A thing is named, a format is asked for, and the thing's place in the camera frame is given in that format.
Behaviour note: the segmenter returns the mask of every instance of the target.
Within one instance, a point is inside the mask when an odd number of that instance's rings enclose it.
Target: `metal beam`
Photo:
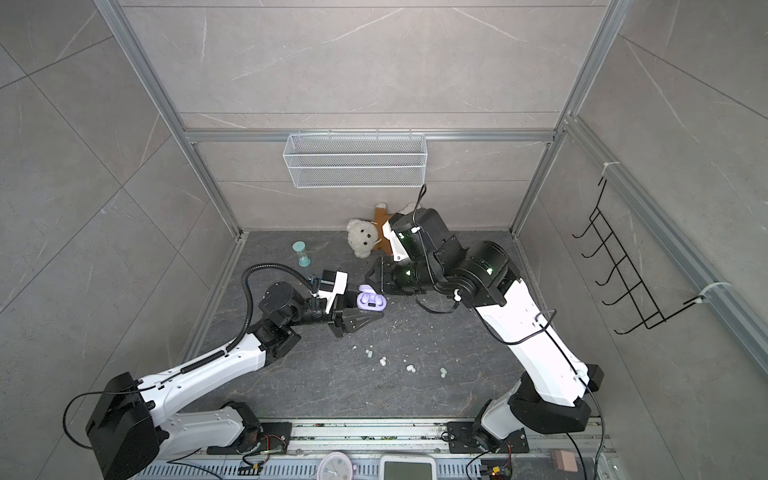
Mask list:
[[[581,66],[576,82],[571,89],[571,93],[568,95],[568,99],[565,102],[565,107],[560,118],[558,119],[555,130],[557,132],[562,131],[563,119],[566,115],[576,115],[581,109],[581,105],[584,103],[584,99],[589,93],[589,89],[594,83],[594,79],[598,76],[600,66],[603,65],[605,57],[608,55],[608,51],[611,50],[616,35],[621,28],[621,24],[624,23],[624,19],[629,13],[629,9],[632,6],[634,0],[612,0],[608,7],[605,9],[605,15],[598,27],[598,33],[594,36],[592,45],[587,53],[587,58],[584,60],[584,64]],[[544,180],[547,178],[554,159],[558,156],[558,150],[562,144],[562,135],[558,135],[554,143],[547,148],[544,154],[541,156],[541,160],[538,162],[536,171],[528,183],[528,189],[525,191],[523,200],[518,207],[518,211],[515,214],[515,218],[512,220],[512,224],[509,226],[509,231],[513,237],[517,237],[525,223],[525,219],[528,218],[528,214],[533,208],[533,204],[536,201],[538,192],[541,190],[541,186],[544,184]]]
[[[697,292],[711,283],[726,281],[629,171],[619,163],[611,163],[618,159],[579,117],[567,115],[564,125],[596,165],[605,169],[604,176],[619,197]],[[707,292],[705,303],[768,377],[768,324],[765,319],[758,316],[732,286],[715,286]]]
[[[552,141],[553,130],[534,128],[508,128],[508,129],[458,129],[458,130],[408,130],[408,129],[213,129],[213,130],[187,130],[184,137],[188,142],[232,142],[232,141],[275,141],[284,142],[291,134],[322,134],[322,133],[413,133],[423,134],[428,141]]]
[[[123,13],[123,9],[116,0],[94,0],[94,3],[101,12],[101,16],[104,17],[107,25],[109,25],[109,28],[112,30],[118,44],[123,49],[131,67],[136,71],[136,75],[147,90],[154,106],[160,112],[163,120],[165,120],[168,129],[179,144],[184,156],[192,166],[192,170],[194,170],[194,173],[200,179],[203,187],[205,187],[206,192],[208,192],[208,196],[219,211],[219,215],[221,215],[224,223],[229,227],[230,232],[237,237],[240,235],[240,225],[237,224],[237,220],[235,220],[232,210],[230,210],[227,201],[224,200],[224,195],[219,190],[219,186],[214,180],[214,177],[205,166],[203,158],[189,141],[184,138],[184,127],[181,123],[179,114],[147,60],[144,49],[139,44],[133,28],[131,28],[128,19]]]

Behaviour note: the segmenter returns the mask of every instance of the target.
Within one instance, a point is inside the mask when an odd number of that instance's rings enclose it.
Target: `white digital device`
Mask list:
[[[384,455],[379,480],[437,480],[437,464],[426,455]]]

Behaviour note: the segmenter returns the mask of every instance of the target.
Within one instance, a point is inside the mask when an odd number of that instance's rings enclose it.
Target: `clock face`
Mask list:
[[[352,480],[352,462],[341,452],[329,453],[317,468],[317,480]]]

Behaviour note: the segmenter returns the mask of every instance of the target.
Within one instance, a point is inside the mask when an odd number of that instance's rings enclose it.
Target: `gray lcd screen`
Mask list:
[[[413,462],[384,462],[384,480],[432,480],[432,465]]]

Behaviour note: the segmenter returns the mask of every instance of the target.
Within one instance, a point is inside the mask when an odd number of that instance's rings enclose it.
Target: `black wire hook rack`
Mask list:
[[[614,229],[613,229],[613,227],[611,227],[611,224],[608,222],[608,219],[605,217],[605,215],[603,215],[603,212],[600,210],[600,200],[603,198],[603,192],[605,192],[605,184],[606,184],[605,177],[602,177],[600,179],[600,181],[598,182],[598,186],[599,187],[602,186],[602,188],[600,190],[600,195],[598,196],[598,201],[594,205],[594,209],[592,210],[592,213],[589,214],[589,225],[587,225],[587,228],[581,233],[581,235],[572,235],[572,236],[573,236],[573,238],[582,238],[584,235],[587,234],[587,232],[590,229],[594,230],[594,232],[598,235],[598,238],[600,238],[601,243],[600,243],[600,245],[598,246],[598,248],[594,252],[590,253],[589,255],[584,255],[582,253],[581,256],[584,257],[584,258],[592,258],[601,249],[604,248],[605,251],[608,253],[608,256],[611,258],[611,262],[614,265],[613,268],[611,268],[611,272],[608,274],[608,278],[605,279],[605,281],[603,283],[600,283],[597,280],[595,280],[594,282],[597,285],[599,285],[599,286],[605,286],[605,285],[608,284],[608,282],[611,281],[611,277],[614,275],[614,272],[618,272],[619,278],[621,278],[621,282],[624,284],[624,288],[627,290],[623,295],[618,297],[613,302],[605,303],[603,301],[602,302],[603,305],[606,305],[606,306],[615,305],[616,303],[618,303],[620,300],[622,300],[624,297],[626,297],[628,295],[632,299],[632,304],[634,305],[634,308],[637,311],[637,314],[642,319],[637,325],[633,326],[632,328],[630,328],[626,332],[619,332],[618,330],[614,330],[614,332],[616,332],[616,334],[618,334],[618,335],[626,335],[626,334],[634,331],[636,328],[638,328],[640,326],[645,326],[646,329],[650,330],[650,329],[652,329],[654,327],[657,327],[660,324],[666,322],[667,320],[669,320],[673,316],[677,315],[678,313],[683,312],[684,310],[687,310],[687,309],[691,308],[694,305],[697,305],[701,300],[703,300],[703,297],[701,295],[696,295],[694,298],[692,298],[690,300],[686,300],[685,302],[683,302],[683,307],[682,308],[680,308],[677,312],[672,313],[670,315],[664,315],[661,312],[661,309],[659,308],[658,304],[656,303],[656,300],[655,300],[653,294],[650,292],[650,290],[648,289],[647,285],[645,284],[645,280],[643,280],[643,277],[637,271],[637,268],[635,267],[634,262],[632,261],[630,256],[627,254],[627,251],[624,249],[624,245],[621,243],[621,240],[619,240],[619,237],[616,235],[616,232],[614,232]],[[598,218],[601,218],[603,220],[603,222],[605,222],[605,225],[607,226],[608,230],[610,231],[610,233],[607,236],[605,236],[605,237],[600,233],[600,231],[598,230],[598,228],[594,224],[594,222]],[[608,242],[608,240],[611,237],[613,237],[614,240],[616,240],[616,242],[618,243],[619,248],[621,248],[621,256],[618,258],[618,260],[616,260],[616,257],[614,257],[614,254],[611,252],[611,249],[609,249],[608,245],[607,245],[607,242]],[[627,261],[630,264],[630,266],[632,267],[632,270],[634,271],[635,275],[637,275],[637,278],[640,279],[633,286],[629,286],[629,284],[627,283],[627,280],[624,278],[624,274],[619,269],[619,265],[622,262],[624,262],[624,261]],[[636,299],[634,298],[634,296],[632,294],[639,287],[642,287],[642,289],[645,290],[646,295],[648,296],[648,298],[650,298],[650,301],[654,305],[655,310],[649,316],[643,315],[643,313],[640,310],[640,307],[637,305]],[[654,319],[655,317],[657,317],[657,316],[660,319],[656,323],[649,324],[649,322],[652,319]]]

